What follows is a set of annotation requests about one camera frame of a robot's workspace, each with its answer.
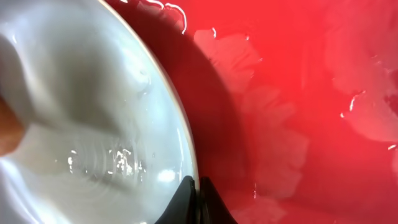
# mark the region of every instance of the brown object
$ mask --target brown object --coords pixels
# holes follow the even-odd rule
[[[12,152],[19,144],[24,134],[24,128],[0,98],[0,156]]]

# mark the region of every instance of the wet surface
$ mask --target wet surface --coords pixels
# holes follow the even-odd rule
[[[108,1],[239,223],[397,223],[394,1]]]

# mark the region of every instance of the white bowl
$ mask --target white bowl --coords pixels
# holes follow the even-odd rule
[[[0,0],[0,93],[27,129],[0,159],[0,223],[154,223],[198,183],[164,73],[103,1]]]

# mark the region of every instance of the red surface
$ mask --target red surface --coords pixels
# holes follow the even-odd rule
[[[167,1],[109,0],[239,223],[398,223],[397,1]]]

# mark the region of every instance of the dark object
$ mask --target dark object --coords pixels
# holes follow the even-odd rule
[[[208,177],[195,181],[186,176],[156,224],[237,224]]]

